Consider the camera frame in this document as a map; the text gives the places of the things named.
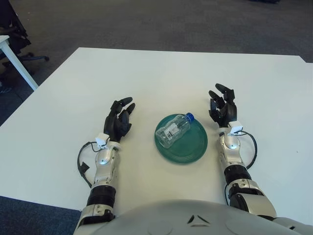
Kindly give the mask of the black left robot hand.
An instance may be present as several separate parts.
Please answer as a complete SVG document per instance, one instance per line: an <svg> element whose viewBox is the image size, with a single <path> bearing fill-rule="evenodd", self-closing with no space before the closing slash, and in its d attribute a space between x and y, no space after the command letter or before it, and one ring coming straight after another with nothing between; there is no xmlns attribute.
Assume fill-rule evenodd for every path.
<svg viewBox="0 0 313 235"><path fill-rule="evenodd" d="M113 102L104 124L104 134L109 135L110 141L120 142L121 138L129 132L132 126L130 114L135 108L135 103L130 104L132 101L132 97L127 97Z"/></svg>

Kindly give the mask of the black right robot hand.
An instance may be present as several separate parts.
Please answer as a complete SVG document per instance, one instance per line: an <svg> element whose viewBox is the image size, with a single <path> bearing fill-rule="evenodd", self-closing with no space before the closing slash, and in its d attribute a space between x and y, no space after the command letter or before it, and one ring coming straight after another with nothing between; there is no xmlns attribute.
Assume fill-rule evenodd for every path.
<svg viewBox="0 0 313 235"><path fill-rule="evenodd" d="M216 83L215 87L223 94L223 97L211 90L209 91L209 115L220 128L226 128L230 122L237 120L234 90L219 83Z"/></svg>

